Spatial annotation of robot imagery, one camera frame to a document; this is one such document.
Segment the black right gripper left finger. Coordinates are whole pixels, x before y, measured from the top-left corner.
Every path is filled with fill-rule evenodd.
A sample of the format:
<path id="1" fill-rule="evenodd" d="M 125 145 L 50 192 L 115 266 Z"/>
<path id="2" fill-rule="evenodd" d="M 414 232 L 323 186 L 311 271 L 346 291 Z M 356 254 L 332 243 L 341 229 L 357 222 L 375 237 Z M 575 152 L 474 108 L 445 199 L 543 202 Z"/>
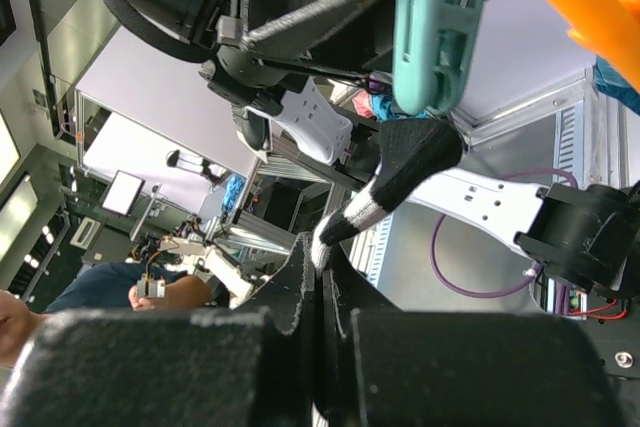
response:
<path id="1" fill-rule="evenodd" d="M 311 238 L 233 309 L 53 315 L 1 399 L 5 426 L 308 426 Z"/>

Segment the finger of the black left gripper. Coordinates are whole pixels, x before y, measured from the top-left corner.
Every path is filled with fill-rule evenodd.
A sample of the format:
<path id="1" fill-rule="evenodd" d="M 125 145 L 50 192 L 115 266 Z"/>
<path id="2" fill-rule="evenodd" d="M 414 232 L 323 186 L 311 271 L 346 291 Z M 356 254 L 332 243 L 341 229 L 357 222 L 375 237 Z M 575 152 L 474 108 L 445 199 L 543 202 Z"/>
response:
<path id="1" fill-rule="evenodd" d="M 309 72 L 388 72 L 394 18 L 395 0 L 287 0 L 281 17 L 247 38 L 267 53 L 298 54 Z"/>

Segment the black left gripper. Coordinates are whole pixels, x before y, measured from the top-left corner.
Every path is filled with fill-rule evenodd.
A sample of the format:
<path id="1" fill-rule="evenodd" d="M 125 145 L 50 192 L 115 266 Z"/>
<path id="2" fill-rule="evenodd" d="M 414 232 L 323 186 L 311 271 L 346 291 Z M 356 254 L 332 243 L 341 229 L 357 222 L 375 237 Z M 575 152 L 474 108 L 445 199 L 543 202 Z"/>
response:
<path id="1" fill-rule="evenodd" d="M 211 90 L 302 90 L 312 74 L 298 54 L 252 47 L 248 34 L 281 17 L 287 0 L 104 0 L 147 45 L 197 64 Z"/>

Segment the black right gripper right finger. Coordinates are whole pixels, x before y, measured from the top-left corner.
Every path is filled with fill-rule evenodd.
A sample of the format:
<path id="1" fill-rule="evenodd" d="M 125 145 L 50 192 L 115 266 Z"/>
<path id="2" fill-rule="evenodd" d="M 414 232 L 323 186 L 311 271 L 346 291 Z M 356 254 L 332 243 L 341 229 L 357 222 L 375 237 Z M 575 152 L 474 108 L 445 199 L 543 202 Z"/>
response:
<path id="1" fill-rule="evenodd" d="M 409 312 L 330 251 L 319 408 L 333 426 L 626 426 L 625 402 L 572 321 Z"/>

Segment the teal clothes clip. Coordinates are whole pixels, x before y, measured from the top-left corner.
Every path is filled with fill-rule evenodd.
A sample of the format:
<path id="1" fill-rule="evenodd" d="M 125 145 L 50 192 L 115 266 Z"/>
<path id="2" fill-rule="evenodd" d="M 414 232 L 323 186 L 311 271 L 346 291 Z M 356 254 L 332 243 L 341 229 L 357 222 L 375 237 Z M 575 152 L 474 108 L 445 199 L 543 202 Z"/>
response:
<path id="1" fill-rule="evenodd" d="M 484 0 L 395 0 L 393 95 L 408 115 L 444 115 L 466 87 Z"/>

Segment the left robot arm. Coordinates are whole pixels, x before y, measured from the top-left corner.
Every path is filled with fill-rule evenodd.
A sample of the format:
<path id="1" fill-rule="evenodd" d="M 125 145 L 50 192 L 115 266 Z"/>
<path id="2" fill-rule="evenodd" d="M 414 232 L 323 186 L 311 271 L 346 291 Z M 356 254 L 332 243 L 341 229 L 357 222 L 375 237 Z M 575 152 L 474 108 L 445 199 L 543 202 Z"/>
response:
<path id="1" fill-rule="evenodd" d="M 123 27 L 201 66 L 261 148 L 274 122 L 331 165 L 353 130 L 317 78 L 389 95 L 408 116 L 444 116 L 466 86 L 485 0 L 104 0 Z"/>

